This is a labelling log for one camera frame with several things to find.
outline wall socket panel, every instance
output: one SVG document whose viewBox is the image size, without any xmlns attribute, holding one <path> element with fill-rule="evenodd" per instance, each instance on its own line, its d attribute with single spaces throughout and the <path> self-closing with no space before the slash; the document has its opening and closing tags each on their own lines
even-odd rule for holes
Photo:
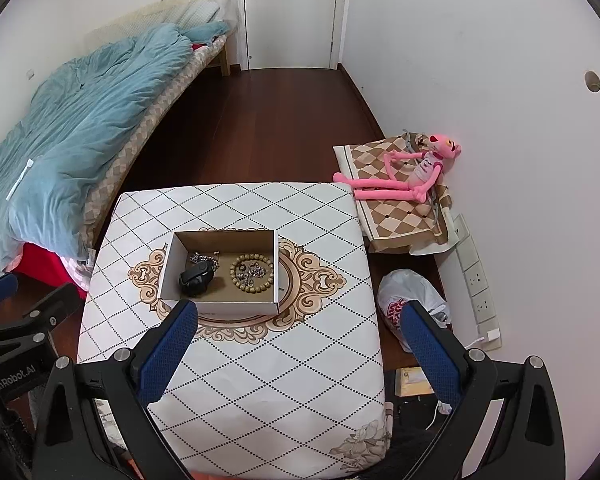
<svg viewBox="0 0 600 480">
<path fill-rule="evenodd" d="M 454 231 L 458 235 L 458 243 L 462 242 L 469 235 L 469 229 L 466 226 L 464 217 L 458 215 L 454 218 Z"/>
<path fill-rule="evenodd" d="M 466 280 L 466 287 L 469 289 L 469 296 L 471 297 L 482 292 L 489 286 L 480 261 L 473 264 L 464 272 L 464 279 Z"/>
<path fill-rule="evenodd" d="M 480 343 L 480 348 L 483 350 L 495 350 L 496 348 L 500 348 L 502 346 L 502 334 L 500 334 L 499 338 L 494 339 L 493 341 L 487 341 L 487 332 L 496 328 L 500 328 L 497 317 L 492 317 L 491 319 L 488 319 L 487 321 L 478 325 L 478 335 L 484 338 L 484 341 Z"/>
<path fill-rule="evenodd" d="M 478 334 L 484 338 L 484 341 L 480 343 L 480 348 L 495 350 L 502 346 L 502 335 L 494 341 L 488 341 L 487 332 L 496 328 L 499 329 L 500 325 L 480 256 L 461 214 L 454 218 L 454 230 L 459 239 L 459 243 L 456 245 L 456 253 L 464 274 L 466 288 L 471 297 Z"/>
<path fill-rule="evenodd" d="M 474 316 L 477 324 L 485 322 L 492 317 L 496 317 L 493 298 L 491 297 L 491 291 L 488 288 L 485 288 L 482 292 L 472 297 L 471 304 L 474 306 Z"/>
<path fill-rule="evenodd" d="M 456 245 L 456 251 L 458 252 L 458 259 L 460 260 L 462 272 L 465 272 L 469 267 L 480 260 L 478 251 L 475 249 L 474 239 L 471 238 L 471 236 L 468 236 Z"/>
</svg>

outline wall hole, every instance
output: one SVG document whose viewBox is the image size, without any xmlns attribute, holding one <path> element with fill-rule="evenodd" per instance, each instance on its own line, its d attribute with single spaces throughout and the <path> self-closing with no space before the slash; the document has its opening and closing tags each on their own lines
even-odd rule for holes
<svg viewBox="0 0 600 480">
<path fill-rule="evenodd" d="M 587 85 L 587 88 L 590 91 L 592 91 L 592 92 L 600 91 L 600 78 L 598 77 L 598 74 L 596 74 L 592 70 L 589 70 L 584 75 L 584 83 Z"/>
</svg>

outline screw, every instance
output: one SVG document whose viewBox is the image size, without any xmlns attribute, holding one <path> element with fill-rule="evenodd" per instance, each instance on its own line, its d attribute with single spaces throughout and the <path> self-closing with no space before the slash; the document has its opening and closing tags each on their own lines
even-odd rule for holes
<svg viewBox="0 0 600 480">
<path fill-rule="evenodd" d="M 473 361 L 484 361 L 484 352 L 479 348 L 471 348 L 469 350 L 469 358 Z"/>
<path fill-rule="evenodd" d="M 532 365 L 533 368 L 542 368 L 544 366 L 542 359 L 539 358 L 537 355 L 532 355 L 529 358 L 529 364 Z"/>
<path fill-rule="evenodd" d="M 69 362 L 70 359 L 66 355 L 63 355 L 62 357 L 56 359 L 56 368 L 60 368 L 62 370 L 62 368 L 66 368 L 68 366 Z"/>
<path fill-rule="evenodd" d="M 129 350 L 129 348 L 120 348 L 119 350 L 116 350 L 115 354 L 113 354 L 113 358 L 116 361 L 126 361 L 127 359 L 129 359 L 129 356 L 131 355 L 131 350 Z"/>
</svg>

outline white tablecloth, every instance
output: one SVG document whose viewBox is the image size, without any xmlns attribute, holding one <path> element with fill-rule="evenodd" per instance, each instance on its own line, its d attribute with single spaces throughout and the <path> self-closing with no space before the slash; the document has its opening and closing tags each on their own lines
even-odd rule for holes
<svg viewBox="0 0 600 480">
<path fill-rule="evenodd" d="M 191 471 L 266 480 L 340 478 L 366 468 L 384 456 L 390 436 L 374 298 L 347 186 L 223 184 L 123 194 L 96 259 L 78 360 L 132 348 L 167 315 L 156 292 L 173 230 L 251 228 L 280 234 L 284 312 L 201 316 L 149 411 Z"/>
</svg>

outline stuffed toy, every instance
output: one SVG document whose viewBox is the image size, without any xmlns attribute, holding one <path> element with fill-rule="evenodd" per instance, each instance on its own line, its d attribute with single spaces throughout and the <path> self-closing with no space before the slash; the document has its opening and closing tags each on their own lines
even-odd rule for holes
<svg viewBox="0 0 600 480">
<path fill-rule="evenodd" d="M 442 161 L 456 158 L 462 148 L 443 135 L 432 135 L 427 139 L 424 152 L 404 153 L 387 152 L 384 154 L 384 168 L 389 179 L 385 178 L 347 178 L 341 173 L 333 175 L 334 182 L 349 184 L 355 189 L 357 200 L 417 200 L 426 202 L 427 191 L 436 183 L 443 171 Z M 420 162 L 411 172 L 406 182 L 396 180 L 392 162 L 419 158 Z"/>
</svg>

